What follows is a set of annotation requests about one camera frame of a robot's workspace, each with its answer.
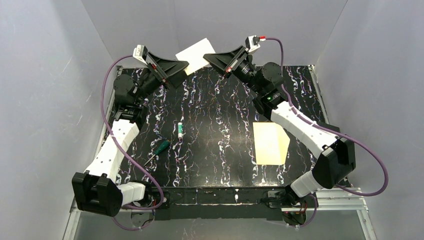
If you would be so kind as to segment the tan letter paper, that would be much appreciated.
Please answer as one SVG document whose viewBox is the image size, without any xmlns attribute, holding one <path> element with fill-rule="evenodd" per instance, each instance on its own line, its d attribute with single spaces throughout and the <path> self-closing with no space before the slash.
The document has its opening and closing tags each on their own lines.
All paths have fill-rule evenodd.
<svg viewBox="0 0 424 240">
<path fill-rule="evenodd" d="M 191 75 L 199 69 L 206 67 L 209 62 L 204 59 L 205 54 L 215 54 L 215 50 L 207 38 L 204 38 L 188 48 L 178 52 L 175 56 L 179 61 L 186 61 L 189 65 L 184 69 Z"/>
</svg>

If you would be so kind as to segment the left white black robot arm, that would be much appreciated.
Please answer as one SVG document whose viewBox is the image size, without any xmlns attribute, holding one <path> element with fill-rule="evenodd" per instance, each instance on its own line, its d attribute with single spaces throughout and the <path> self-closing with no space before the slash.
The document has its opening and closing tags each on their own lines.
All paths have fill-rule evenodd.
<svg viewBox="0 0 424 240">
<path fill-rule="evenodd" d="M 187 78 L 185 69 L 189 63 L 164 59 L 152 53 L 144 54 L 140 60 L 146 67 L 139 78 L 120 74 L 113 81 L 114 121 L 110 123 L 105 109 L 100 109 L 108 136 L 91 164 L 72 178 L 75 202 L 81 211 L 114 217 L 122 207 L 132 208 L 133 202 L 153 198 L 156 204 L 146 206 L 147 210 L 154 210 L 163 202 L 163 190 L 150 173 L 147 176 L 151 182 L 120 185 L 116 184 L 117 173 L 124 159 L 147 173 L 127 152 L 145 122 L 145 99 L 160 87 L 177 88 L 181 85 Z"/>
</svg>

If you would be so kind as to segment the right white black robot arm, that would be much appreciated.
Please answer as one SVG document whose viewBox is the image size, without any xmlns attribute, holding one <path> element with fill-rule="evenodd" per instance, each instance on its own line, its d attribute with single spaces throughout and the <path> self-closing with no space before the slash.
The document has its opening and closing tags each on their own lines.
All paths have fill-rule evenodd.
<svg viewBox="0 0 424 240">
<path fill-rule="evenodd" d="M 256 67 L 243 46 L 230 52 L 206 53 L 203 58 L 222 76 L 234 75 L 256 93 L 253 104 L 257 112 L 282 126 L 316 158 L 312 170 L 286 186 L 280 198 L 294 201 L 323 188 L 332 189 L 356 168 L 353 141 L 313 122 L 289 103 L 288 94 L 279 91 L 283 84 L 279 64 L 268 62 Z"/>
</svg>

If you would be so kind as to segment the white green glue stick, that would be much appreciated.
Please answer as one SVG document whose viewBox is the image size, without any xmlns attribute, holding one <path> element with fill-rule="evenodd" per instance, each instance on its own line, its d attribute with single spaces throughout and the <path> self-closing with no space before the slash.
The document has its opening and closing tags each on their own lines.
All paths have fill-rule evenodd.
<svg viewBox="0 0 424 240">
<path fill-rule="evenodd" d="M 179 122 L 177 124 L 177 137 L 179 140 L 181 140 L 183 138 L 183 123 Z"/>
</svg>

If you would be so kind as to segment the cream envelope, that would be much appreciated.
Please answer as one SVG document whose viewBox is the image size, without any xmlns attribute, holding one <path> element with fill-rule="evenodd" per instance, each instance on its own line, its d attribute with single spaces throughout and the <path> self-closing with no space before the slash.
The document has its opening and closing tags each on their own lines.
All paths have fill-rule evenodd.
<svg viewBox="0 0 424 240">
<path fill-rule="evenodd" d="M 253 123 L 254 151 L 257 165 L 282 166 L 286 163 L 290 138 L 274 122 Z"/>
</svg>

